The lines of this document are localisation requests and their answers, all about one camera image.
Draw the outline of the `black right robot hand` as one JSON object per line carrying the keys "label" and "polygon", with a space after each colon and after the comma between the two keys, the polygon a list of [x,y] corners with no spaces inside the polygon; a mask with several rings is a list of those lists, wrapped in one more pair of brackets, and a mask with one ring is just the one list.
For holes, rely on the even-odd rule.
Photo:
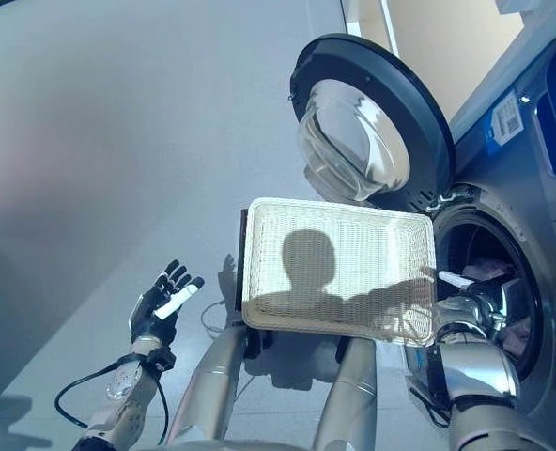
{"label": "black right robot hand", "polygon": [[474,280],[453,272],[439,271],[438,279],[452,286],[458,295],[483,295],[490,298],[501,297],[501,287],[514,279],[511,274],[503,274],[488,280]]}

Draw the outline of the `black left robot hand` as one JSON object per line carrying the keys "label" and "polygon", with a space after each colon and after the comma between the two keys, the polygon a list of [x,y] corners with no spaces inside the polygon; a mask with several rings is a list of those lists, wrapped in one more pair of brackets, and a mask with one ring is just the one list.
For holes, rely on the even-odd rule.
{"label": "black left robot hand", "polygon": [[177,333],[179,311],[204,284],[202,277],[191,277],[184,264],[171,260],[132,309],[131,342],[148,336],[158,339],[163,346],[170,346]]}

